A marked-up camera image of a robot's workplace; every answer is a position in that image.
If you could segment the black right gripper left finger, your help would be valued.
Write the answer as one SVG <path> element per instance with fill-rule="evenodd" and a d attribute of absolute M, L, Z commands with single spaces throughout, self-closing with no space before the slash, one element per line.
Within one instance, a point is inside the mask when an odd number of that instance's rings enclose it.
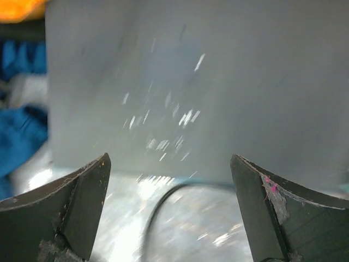
<path fill-rule="evenodd" d="M 107 153 L 1 201 L 1 261 L 89 261 L 110 179 Z"/>

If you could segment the dark grey network switch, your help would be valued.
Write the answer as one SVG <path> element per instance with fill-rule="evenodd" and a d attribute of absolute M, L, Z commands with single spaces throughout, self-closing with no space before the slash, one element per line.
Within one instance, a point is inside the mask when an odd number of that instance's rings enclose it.
<path fill-rule="evenodd" d="M 46 47 L 57 169 L 348 178 L 348 1 L 50 1 Z"/>

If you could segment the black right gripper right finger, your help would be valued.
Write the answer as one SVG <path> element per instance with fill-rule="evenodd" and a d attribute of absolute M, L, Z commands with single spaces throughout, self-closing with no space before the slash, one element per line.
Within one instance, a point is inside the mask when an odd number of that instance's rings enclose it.
<path fill-rule="evenodd" d="M 234 154 L 231 172 L 254 261 L 348 261 L 348 200 Z"/>

